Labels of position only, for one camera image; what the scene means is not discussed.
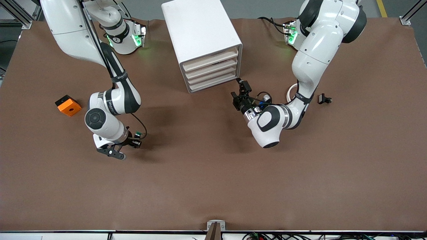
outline gray floor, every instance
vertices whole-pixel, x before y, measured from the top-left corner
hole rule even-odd
[[[21,27],[2,27],[0,31],[0,42],[2,42],[0,43],[0,67],[6,69],[12,57],[13,50],[15,50],[16,41],[3,41],[18,40],[21,34]]]
[[[418,0],[383,0],[388,17],[405,15]],[[414,28],[415,39],[424,59],[427,59],[427,6],[421,8],[412,18],[411,27]]]
[[[164,19],[161,4],[170,0],[126,0],[124,3],[133,17],[151,20]],[[297,17],[304,0],[221,0],[230,18]],[[376,0],[362,0],[369,18],[381,17]]]

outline yellow floor line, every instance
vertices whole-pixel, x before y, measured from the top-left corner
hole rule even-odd
[[[382,0],[377,0],[378,8],[380,9],[381,17],[386,18],[387,13]]]

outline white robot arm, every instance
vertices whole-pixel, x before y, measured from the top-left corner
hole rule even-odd
[[[85,8],[107,33],[110,46],[119,54],[130,54],[144,46],[146,26],[123,19],[113,6],[123,0],[90,0]]]
[[[98,63],[107,68],[113,88],[91,95],[85,116],[86,126],[94,133],[98,152],[118,159],[124,145],[138,148],[141,134],[134,137],[115,115],[134,113],[141,105],[138,91],[108,44],[101,42],[79,0],[41,0],[46,22],[61,50],[71,57]]]
[[[272,104],[266,97],[260,104],[254,104],[248,83],[237,79],[240,95],[231,93],[233,104],[243,113],[261,147],[277,145],[282,129],[298,127],[340,44],[355,40],[365,25],[366,15],[356,0],[305,0],[298,19],[284,26],[286,43],[298,51],[292,63],[298,80],[293,100]]]

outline brown table surface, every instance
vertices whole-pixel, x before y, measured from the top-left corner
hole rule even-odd
[[[232,22],[241,77],[286,101],[295,51],[266,21]],[[84,110],[67,117],[54,103],[68,94],[86,107],[111,86],[106,69],[65,55],[44,22],[23,31],[0,88],[1,230],[195,230],[210,219],[230,230],[427,229],[427,70],[412,28],[369,19],[322,77],[316,93],[333,103],[311,104],[270,149],[231,104],[235,81],[189,94],[164,21],[149,22],[146,41],[119,59],[149,136],[119,161],[96,152]]]

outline orange block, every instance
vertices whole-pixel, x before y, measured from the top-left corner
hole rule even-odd
[[[82,107],[68,95],[56,101],[55,104],[63,114],[70,117],[82,109]]]

